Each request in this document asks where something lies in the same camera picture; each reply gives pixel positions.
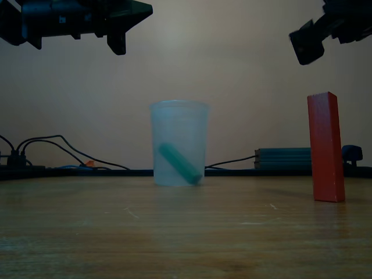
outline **table surface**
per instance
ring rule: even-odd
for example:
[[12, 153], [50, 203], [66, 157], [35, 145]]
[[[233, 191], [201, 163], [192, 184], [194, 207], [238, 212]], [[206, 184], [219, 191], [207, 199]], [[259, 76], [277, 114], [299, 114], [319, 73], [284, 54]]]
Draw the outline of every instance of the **table surface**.
[[372, 180], [315, 202], [311, 177], [0, 183], [0, 278], [365, 278]]

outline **green marker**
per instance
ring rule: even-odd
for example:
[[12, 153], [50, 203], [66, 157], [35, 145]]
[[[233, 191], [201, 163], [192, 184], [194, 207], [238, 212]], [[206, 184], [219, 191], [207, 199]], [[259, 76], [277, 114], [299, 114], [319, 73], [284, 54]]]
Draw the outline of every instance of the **green marker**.
[[188, 183], [197, 185], [200, 182], [203, 175], [176, 150], [173, 144], [161, 144], [159, 152]]

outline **translucent cup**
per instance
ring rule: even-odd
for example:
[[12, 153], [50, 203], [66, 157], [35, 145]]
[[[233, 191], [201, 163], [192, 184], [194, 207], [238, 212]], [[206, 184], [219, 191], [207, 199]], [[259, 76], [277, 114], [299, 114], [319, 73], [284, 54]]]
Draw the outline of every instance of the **translucent cup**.
[[154, 103], [150, 109], [155, 183], [164, 186], [201, 184], [208, 105], [174, 100]]

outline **wall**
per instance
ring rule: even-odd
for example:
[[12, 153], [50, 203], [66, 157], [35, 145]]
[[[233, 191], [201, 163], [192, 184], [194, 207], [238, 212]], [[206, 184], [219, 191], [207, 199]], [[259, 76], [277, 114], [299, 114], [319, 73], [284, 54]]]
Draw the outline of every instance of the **wall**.
[[[322, 1], [143, 0], [154, 15], [127, 34], [127, 55], [84, 35], [29, 44], [0, 41], [0, 131], [15, 143], [63, 134], [74, 146], [131, 168], [151, 168], [148, 106], [164, 99], [211, 105], [208, 163], [260, 147], [309, 146], [306, 96], [338, 95], [342, 144], [372, 165], [372, 39], [340, 45], [300, 66], [288, 34], [322, 15]], [[6, 145], [0, 142], [5, 153]], [[74, 161], [34, 144], [34, 164]], [[232, 167], [252, 167], [242, 162]]]

